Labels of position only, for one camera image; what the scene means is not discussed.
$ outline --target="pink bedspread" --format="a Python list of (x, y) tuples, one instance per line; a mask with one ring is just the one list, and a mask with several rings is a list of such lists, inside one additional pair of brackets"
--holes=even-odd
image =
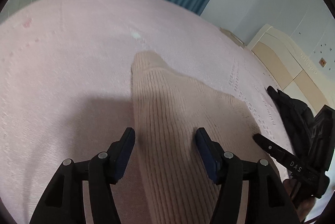
[[(142, 50), (243, 100), (262, 134), (292, 150), (265, 90), (274, 80), (199, 16), (164, 0), (40, 0), (0, 26), (0, 197), (19, 224), (63, 159), (87, 160), (133, 126)], [(136, 152), (113, 192), (122, 223), (150, 222)]]

